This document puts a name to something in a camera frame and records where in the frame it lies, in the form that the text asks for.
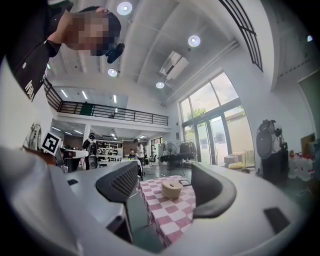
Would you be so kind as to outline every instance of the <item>glass door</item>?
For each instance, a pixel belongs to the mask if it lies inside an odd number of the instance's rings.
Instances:
[[[198,143],[199,143],[198,151],[200,151],[199,153],[200,153],[201,162],[207,163],[210,165],[211,151],[210,151],[210,139],[208,135],[207,122],[199,123],[196,127],[197,127],[197,134],[198,134]]]
[[[228,156],[228,144],[225,127],[221,116],[210,119],[212,141],[210,143],[212,164],[225,166],[225,157]]]

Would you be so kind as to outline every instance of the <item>desk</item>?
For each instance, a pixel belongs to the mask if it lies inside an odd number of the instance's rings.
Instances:
[[[141,181],[137,190],[143,199],[148,221],[164,247],[179,239],[190,227],[193,210],[196,208],[196,195],[192,186],[184,186],[180,197],[170,200],[161,194],[163,181],[179,181],[185,178],[175,175]]]

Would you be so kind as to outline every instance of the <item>air conditioner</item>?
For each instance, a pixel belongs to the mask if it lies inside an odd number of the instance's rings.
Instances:
[[[172,51],[160,69],[160,73],[164,74],[167,80],[176,79],[188,64],[189,61],[185,57]]]

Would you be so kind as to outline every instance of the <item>floor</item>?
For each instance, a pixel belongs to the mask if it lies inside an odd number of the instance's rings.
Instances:
[[[181,168],[176,168],[170,173],[170,171],[167,170],[167,167],[162,164],[160,166],[155,165],[153,167],[145,166],[144,171],[144,181],[154,179],[156,176],[161,177],[161,175],[180,175],[191,181],[191,169],[187,168],[184,169],[185,176]],[[136,190],[134,190],[131,195],[133,196],[135,193],[137,193]],[[127,202],[127,210],[134,245],[152,253],[159,253],[162,251],[164,247],[158,239],[154,227],[152,225],[147,226],[147,210],[139,194],[129,198]]]

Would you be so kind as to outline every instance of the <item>black speaker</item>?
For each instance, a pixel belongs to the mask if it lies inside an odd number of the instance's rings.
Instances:
[[[98,158],[96,156],[89,156],[89,168],[90,170],[98,168]]]
[[[284,182],[288,178],[288,145],[284,143],[280,147],[280,151],[272,153],[268,158],[261,159],[262,177],[273,184]]]

